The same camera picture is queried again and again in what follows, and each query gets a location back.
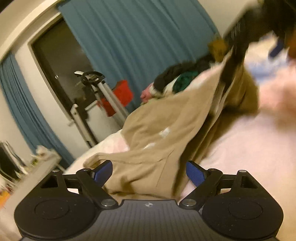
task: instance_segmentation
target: gray ribbed surface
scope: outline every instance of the gray ribbed surface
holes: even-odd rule
[[[147,203],[152,203],[153,206],[147,207],[145,205]],[[230,239],[209,229],[198,212],[183,210],[175,201],[128,200],[116,210],[103,211],[90,229],[68,241],[99,240],[229,241]]]

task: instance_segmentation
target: white table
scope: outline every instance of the white table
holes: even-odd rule
[[[17,184],[14,193],[7,200],[4,207],[0,209],[1,241],[19,241],[21,239],[21,235],[14,222],[14,211],[29,192],[58,166],[60,160],[61,157],[55,152],[46,161],[39,161],[36,167]]]

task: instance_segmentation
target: curtain fold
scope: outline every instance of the curtain fold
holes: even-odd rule
[[[206,55],[218,32],[197,0],[67,0],[58,9],[110,87],[129,82],[134,109],[157,75]]]
[[[67,168],[74,158],[52,131],[37,107],[13,54],[0,64],[0,85],[10,112],[28,146],[35,153],[38,145],[55,149]]]

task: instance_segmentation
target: green cloth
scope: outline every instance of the green cloth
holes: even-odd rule
[[[183,91],[186,89],[186,87],[191,83],[192,80],[195,79],[196,76],[198,76],[198,71],[188,71],[185,73],[182,73],[176,80],[176,82],[173,85],[173,92],[175,94]]]

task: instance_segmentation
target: white logo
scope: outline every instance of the white logo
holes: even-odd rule
[[[146,207],[152,207],[152,206],[153,206],[153,204],[152,204],[152,203],[150,203],[150,202],[148,202],[148,203],[146,203],[146,204],[145,204],[145,206],[146,206]]]

